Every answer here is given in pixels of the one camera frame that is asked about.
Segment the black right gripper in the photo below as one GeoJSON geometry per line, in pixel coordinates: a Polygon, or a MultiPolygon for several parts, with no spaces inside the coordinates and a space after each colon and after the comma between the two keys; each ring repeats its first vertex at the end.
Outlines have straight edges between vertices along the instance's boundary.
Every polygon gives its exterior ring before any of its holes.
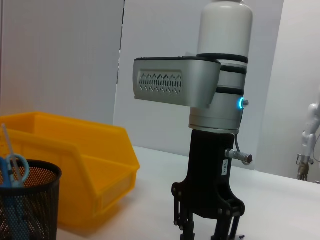
{"type": "Polygon", "coordinates": [[[181,240],[194,240],[193,214],[217,220],[211,240],[241,240],[237,235],[245,204],[230,187],[232,160],[225,151],[234,146],[234,135],[193,130],[187,175],[172,185],[173,223],[181,240]]]}

